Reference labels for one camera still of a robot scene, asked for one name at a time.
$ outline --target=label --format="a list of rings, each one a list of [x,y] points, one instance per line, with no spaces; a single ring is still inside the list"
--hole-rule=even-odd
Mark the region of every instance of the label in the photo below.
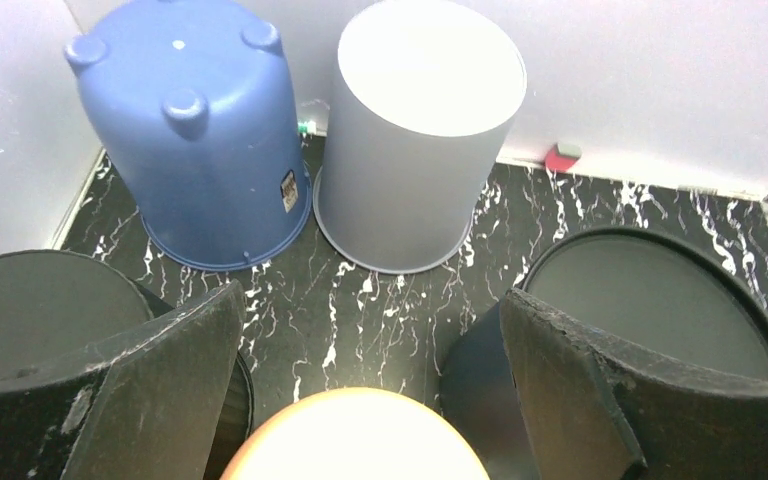
[[[284,211],[290,213],[299,199],[299,187],[296,185],[296,175],[292,170],[281,181],[281,200],[284,201]]]

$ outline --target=black marble floor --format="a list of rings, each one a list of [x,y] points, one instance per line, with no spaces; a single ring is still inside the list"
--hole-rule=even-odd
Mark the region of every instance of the black marble floor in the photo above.
[[[305,141],[314,176],[323,145]],[[419,275],[377,275],[347,262],[313,215],[273,260],[204,273],[151,244],[105,158],[63,248],[112,265],[172,304],[240,280],[249,302],[240,347],[252,370],[255,427],[299,398],[345,386],[383,387],[436,408],[440,367],[458,336],[553,242],[595,226],[678,236],[745,282],[768,310],[768,227],[758,203],[498,164],[473,221],[459,254]]]

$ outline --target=gray bin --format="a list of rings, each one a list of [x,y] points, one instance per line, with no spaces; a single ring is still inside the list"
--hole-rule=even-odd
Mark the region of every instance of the gray bin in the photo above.
[[[478,13],[385,0],[340,38],[314,212],[370,270],[408,274],[454,255],[525,96],[522,57]]]

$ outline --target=pink sponge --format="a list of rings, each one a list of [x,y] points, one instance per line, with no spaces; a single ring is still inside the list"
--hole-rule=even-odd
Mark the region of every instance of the pink sponge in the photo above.
[[[543,158],[543,164],[546,170],[566,172],[579,158],[581,158],[581,149],[576,145],[556,143]]]

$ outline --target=blue bucket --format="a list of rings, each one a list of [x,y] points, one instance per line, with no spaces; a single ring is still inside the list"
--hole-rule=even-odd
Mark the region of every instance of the blue bucket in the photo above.
[[[200,270],[280,253],[311,206],[271,24],[231,0],[129,2],[65,56],[152,241]]]

